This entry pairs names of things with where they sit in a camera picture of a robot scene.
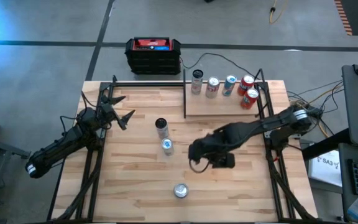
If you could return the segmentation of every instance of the gray floor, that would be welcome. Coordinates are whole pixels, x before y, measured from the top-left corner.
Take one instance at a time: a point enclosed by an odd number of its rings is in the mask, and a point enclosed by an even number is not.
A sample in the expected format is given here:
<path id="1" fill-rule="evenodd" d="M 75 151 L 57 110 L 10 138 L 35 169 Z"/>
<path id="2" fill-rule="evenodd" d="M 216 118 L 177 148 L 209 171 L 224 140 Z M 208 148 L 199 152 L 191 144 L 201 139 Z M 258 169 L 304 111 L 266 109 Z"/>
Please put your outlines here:
<path id="1" fill-rule="evenodd" d="M 139 36 L 169 36 L 184 44 L 295 45 L 358 47 L 358 37 L 344 32 L 333 0 L 290 0 L 283 17 L 268 24 L 273 1 L 116 0 L 105 42 L 126 42 Z M 96 42 L 108 0 L 0 1 L 0 40 Z M 59 137 L 59 116 L 73 116 L 94 47 L 0 45 L 0 141 L 38 151 Z M 182 49 L 186 66 L 204 52 L 218 53 L 267 79 L 285 80 L 287 90 L 300 92 L 341 79 L 341 66 L 358 63 L 358 52 L 289 52 L 274 50 Z M 205 56 L 199 64 L 207 76 L 223 78 L 243 71 L 229 62 Z M 142 77 L 130 72 L 124 49 L 102 47 L 93 80 L 181 80 L 177 76 Z M 313 99 L 321 91 L 309 92 Z M 344 95 L 339 110 L 324 115 L 334 132 L 347 127 Z M 334 108 L 330 101 L 328 110 Z M 324 137 L 318 129 L 304 136 Z M 46 219 L 59 168 L 41 179 L 30 179 L 25 161 L 13 157 L 0 190 L 0 218 L 8 223 Z M 313 189 L 319 217 L 341 215 L 338 194 Z"/>

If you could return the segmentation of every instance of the can on its side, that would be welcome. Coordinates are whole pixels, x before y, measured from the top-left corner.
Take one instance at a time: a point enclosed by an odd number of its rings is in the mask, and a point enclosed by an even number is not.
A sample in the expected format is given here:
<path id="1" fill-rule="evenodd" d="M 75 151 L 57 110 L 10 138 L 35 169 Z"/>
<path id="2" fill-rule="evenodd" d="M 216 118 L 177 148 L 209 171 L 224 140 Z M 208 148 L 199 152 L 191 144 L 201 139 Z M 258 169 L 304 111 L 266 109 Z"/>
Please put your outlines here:
<path id="1" fill-rule="evenodd" d="M 189 193 L 189 187 L 187 187 L 186 184 L 176 184 L 176 186 L 173 188 L 173 193 L 178 198 L 184 198 Z"/>
<path id="2" fill-rule="evenodd" d="M 165 138 L 161 142 L 162 150 L 164 151 L 165 155 L 171 156 L 173 155 L 173 143 L 172 140 L 169 138 Z"/>
<path id="3" fill-rule="evenodd" d="M 159 118 L 155 121 L 155 127 L 160 139 L 165 139 L 169 136 L 167 120 Z"/>
<path id="4" fill-rule="evenodd" d="M 226 77 L 226 80 L 224 81 L 224 86 L 223 86 L 223 90 L 222 90 L 222 94 L 224 96 L 230 96 L 234 85 L 236 84 L 237 78 L 234 75 L 228 75 Z"/>
<path id="5" fill-rule="evenodd" d="M 193 76 L 191 78 L 191 92 L 192 94 L 198 95 L 201 93 L 201 87 L 203 86 L 203 71 L 196 69 L 193 71 Z"/>
<path id="6" fill-rule="evenodd" d="M 246 91 L 254 86 L 255 79 L 251 75 L 244 75 L 242 77 L 237 93 L 240 96 L 244 96 Z"/>
<path id="7" fill-rule="evenodd" d="M 205 95 L 208 98 L 215 98 L 218 95 L 219 90 L 219 80 L 216 77 L 211 77 L 208 79 L 206 86 Z"/>
<path id="8" fill-rule="evenodd" d="M 258 100 L 259 93 L 256 89 L 249 89 L 242 98 L 240 105 L 242 109 L 251 109 L 252 105 Z"/>

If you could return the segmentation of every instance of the wooden tabletop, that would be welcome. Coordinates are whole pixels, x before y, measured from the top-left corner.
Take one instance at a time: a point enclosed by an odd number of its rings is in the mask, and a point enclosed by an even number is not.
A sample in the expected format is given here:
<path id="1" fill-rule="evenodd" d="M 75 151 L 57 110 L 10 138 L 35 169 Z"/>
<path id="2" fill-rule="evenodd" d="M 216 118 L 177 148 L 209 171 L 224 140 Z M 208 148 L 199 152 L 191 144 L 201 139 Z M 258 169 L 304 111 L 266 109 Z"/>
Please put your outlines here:
<path id="1" fill-rule="evenodd" d="M 99 84 L 85 82 L 83 87 L 85 95 L 95 104 Z M 269 87 L 274 112 L 287 108 L 284 82 L 269 81 Z M 254 115 L 185 119 L 183 87 L 116 88 L 113 96 L 121 95 L 126 95 L 126 99 L 114 106 L 117 113 L 136 112 L 127 130 L 122 131 L 113 123 L 112 130 L 107 132 L 94 222 L 277 221 L 262 135 L 250 138 L 233 151 L 236 155 L 233 169 L 209 168 L 196 174 L 188 165 L 188 145 L 196 138 L 230 122 L 254 121 L 257 119 Z M 80 100 L 78 110 L 83 108 Z M 175 150 L 172 156 L 166 156 L 160 147 L 155 120 L 161 117 L 168 121 Z M 302 153 L 287 148 L 283 154 L 292 192 L 317 217 Z M 85 158 L 86 149 L 66 158 L 52 218 L 61 215 L 78 193 Z M 179 183 L 189 187 L 184 199 L 173 194 L 173 187 Z M 288 217 L 282 191 L 280 196 L 284 216 Z M 87 211 L 86 200 L 84 213 Z"/>

